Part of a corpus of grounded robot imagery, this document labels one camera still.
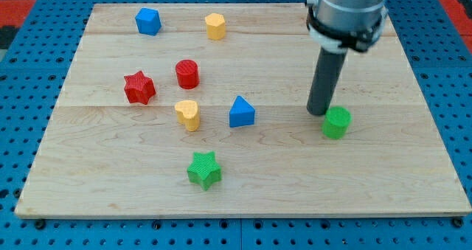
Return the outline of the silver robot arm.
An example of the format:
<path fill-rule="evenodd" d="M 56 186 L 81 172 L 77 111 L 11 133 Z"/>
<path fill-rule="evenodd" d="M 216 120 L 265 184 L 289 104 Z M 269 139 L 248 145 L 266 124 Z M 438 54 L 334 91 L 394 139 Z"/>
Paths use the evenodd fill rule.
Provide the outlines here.
<path fill-rule="evenodd" d="M 328 52 L 367 52 L 380 38 L 388 10 L 386 0 L 305 0 L 306 26 Z"/>

